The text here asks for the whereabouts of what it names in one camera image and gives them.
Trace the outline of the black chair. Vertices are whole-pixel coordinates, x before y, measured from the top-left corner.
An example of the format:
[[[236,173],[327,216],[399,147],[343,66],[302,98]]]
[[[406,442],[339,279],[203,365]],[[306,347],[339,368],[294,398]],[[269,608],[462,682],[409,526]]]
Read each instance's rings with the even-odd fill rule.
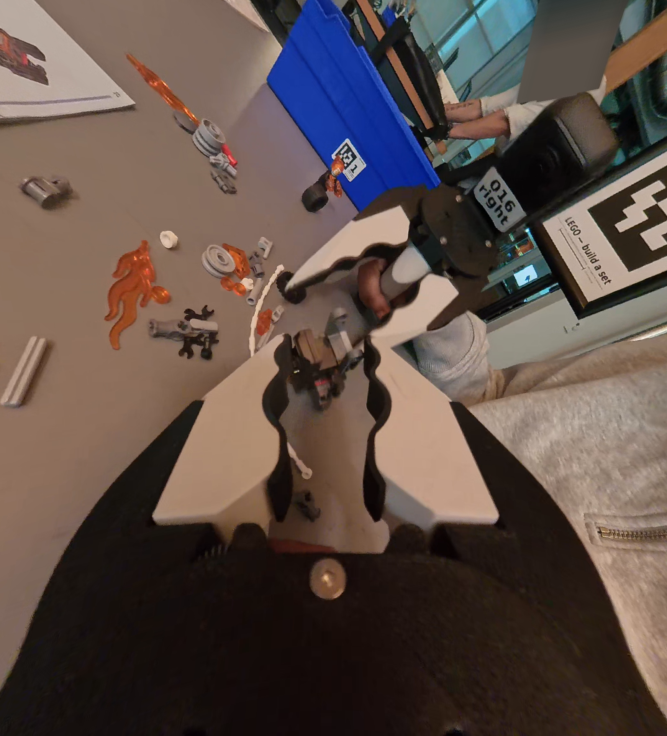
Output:
[[[430,118],[430,124],[420,125],[421,133],[434,142],[447,140],[449,122],[436,73],[426,54],[415,41],[410,26],[403,17],[396,18],[369,53],[376,68],[379,68],[382,62],[388,59],[389,51],[393,51],[396,60],[401,63],[406,77],[413,85]]]

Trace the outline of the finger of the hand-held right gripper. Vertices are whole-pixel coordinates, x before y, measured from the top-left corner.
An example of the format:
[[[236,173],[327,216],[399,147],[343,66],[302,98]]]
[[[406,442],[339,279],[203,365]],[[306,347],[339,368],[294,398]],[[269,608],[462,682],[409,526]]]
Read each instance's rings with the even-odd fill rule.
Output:
[[[412,221],[420,215],[424,187],[386,191],[311,256],[284,283],[303,291],[355,269],[371,258],[387,258],[385,291],[404,291],[427,275],[427,261],[411,241]]]
[[[362,341],[372,339],[377,345],[397,347],[421,336],[429,325],[457,297],[457,290],[447,278],[429,274],[414,285],[413,298],[400,308],[393,308],[388,318],[366,332]]]

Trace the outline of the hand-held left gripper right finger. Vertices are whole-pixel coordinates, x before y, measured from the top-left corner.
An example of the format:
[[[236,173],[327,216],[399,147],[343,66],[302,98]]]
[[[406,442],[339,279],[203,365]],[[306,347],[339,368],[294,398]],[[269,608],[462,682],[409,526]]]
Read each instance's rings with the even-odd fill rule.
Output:
[[[440,525],[492,526],[498,510],[454,406],[392,348],[367,338],[363,493],[375,522],[389,514],[431,533]]]

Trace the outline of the blue plastic bin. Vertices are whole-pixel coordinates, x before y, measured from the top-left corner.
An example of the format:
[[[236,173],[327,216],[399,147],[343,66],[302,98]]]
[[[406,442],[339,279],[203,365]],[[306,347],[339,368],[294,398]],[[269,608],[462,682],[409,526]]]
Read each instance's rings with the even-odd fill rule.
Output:
[[[308,1],[293,25],[267,84],[327,168],[350,138],[366,169],[339,177],[358,210],[386,191],[440,184],[349,22],[334,2]]]

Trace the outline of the orange printed tile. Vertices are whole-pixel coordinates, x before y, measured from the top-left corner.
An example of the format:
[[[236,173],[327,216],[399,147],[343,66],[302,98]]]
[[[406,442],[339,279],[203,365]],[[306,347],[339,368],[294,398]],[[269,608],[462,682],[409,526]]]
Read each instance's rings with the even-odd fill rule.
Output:
[[[227,243],[223,243],[221,246],[230,254],[231,258],[233,259],[233,262],[235,264],[234,273],[236,274],[236,277],[240,280],[248,277],[251,273],[251,267],[249,265],[249,260],[247,258],[246,252]]]

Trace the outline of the grey grooved beam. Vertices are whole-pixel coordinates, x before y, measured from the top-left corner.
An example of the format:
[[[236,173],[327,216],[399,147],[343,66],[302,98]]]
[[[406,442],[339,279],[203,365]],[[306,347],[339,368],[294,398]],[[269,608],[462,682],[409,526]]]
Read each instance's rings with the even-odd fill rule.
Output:
[[[32,336],[29,338],[5,391],[2,393],[0,398],[1,407],[15,409],[25,401],[48,344],[48,340],[44,337]]]

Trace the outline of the small black tyre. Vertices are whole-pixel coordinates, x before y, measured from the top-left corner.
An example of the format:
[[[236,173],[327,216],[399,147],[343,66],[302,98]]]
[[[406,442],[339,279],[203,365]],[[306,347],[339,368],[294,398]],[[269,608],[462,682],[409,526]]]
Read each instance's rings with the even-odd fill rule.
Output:
[[[283,299],[286,302],[291,303],[292,305],[298,305],[300,304],[307,296],[307,290],[304,287],[296,287],[292,289],[289,287],[289,283],[293,278],[292,271],[282,271],[275,281],[275,284],[277,286],[278,291],[280,292],[280,295],[283,297]]]

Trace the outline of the framed sign with tag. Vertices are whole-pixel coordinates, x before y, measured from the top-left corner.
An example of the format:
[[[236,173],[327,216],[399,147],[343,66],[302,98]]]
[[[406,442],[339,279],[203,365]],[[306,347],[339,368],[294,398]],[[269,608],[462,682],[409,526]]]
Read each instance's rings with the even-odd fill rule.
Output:
[[[667,138],[529,232],[579,319],[666,287]]]

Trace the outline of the person's light grey clothing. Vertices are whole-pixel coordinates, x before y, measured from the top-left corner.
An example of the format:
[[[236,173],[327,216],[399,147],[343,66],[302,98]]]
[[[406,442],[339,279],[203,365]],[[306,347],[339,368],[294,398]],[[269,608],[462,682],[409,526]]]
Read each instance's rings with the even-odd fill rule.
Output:
[[[667,716],[667,336],[491,379],[472,413],[579,534]]]

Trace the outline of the black lego vehicle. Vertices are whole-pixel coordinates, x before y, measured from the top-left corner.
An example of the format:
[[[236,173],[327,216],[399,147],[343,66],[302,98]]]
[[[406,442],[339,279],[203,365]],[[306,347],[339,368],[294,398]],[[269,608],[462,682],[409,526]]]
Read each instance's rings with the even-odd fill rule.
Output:
[[[347,317],[345,308],[335,308],[322,333],[305,328],[292,338],[293,389],[307,392],[317,411],[326,411],[341,395],[347,373],[364,359],[364,350],[349,339]]]

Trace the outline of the another person's forearm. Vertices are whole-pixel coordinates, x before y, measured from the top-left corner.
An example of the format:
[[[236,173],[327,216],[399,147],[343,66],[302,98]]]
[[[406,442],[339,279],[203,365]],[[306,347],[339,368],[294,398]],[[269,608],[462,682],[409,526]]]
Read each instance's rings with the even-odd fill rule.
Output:
[[[519,137],[540,115],[549,102],[530,102],[507,106],[497,103],[492,112],[485,112],[488,106],[485,98],[462,103],[445,105],[449,132],[452,140],[479,141],[504,138],[512,141]]]

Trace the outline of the white tag sticker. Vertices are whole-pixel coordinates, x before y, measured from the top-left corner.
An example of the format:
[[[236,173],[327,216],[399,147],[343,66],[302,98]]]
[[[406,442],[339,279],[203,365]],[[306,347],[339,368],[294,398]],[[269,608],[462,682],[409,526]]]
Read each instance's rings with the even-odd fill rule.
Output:
[[[350,138],[345,138],[331,154],[333,162],[340,161],[341,173],[347,182],[354,181],[366,169],[365,160]]]

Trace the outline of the person's right hand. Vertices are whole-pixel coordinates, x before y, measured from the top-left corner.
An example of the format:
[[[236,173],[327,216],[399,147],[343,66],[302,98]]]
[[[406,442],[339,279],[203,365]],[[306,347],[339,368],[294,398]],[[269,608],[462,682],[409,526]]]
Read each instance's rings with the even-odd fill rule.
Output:
[[[404,306],[416,293],[415,287],[412,286],[393,299],[388,299],[384,295],[380,281],[389,265],[383,258],[372,258],[363,262],[357,271],[357,295],[363,306],[373,313],[377,323],[385,321],[393,308]]]

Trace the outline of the single grey wheel hub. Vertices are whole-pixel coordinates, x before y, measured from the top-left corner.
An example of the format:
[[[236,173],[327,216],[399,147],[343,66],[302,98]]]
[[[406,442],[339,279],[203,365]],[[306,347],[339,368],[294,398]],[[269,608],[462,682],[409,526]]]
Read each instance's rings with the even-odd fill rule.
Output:
[[[236,272],[233,256],[224,247],[216,244],[207,246],[202,253],[201,263],[205,271],[219,280]]]

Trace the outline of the large orange flame piece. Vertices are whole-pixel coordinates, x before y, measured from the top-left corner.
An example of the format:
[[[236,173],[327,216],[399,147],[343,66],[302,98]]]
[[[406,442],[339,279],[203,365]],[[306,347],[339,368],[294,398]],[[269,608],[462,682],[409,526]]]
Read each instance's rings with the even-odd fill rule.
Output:
[[[136,321],[138,305],[145,306],[152,296],[155,271],[147,240],[119,257],[112,278],[114,282],[108,290],[108,313],[104,320],[112,323],[110,346],[119,350],[121,333]]]

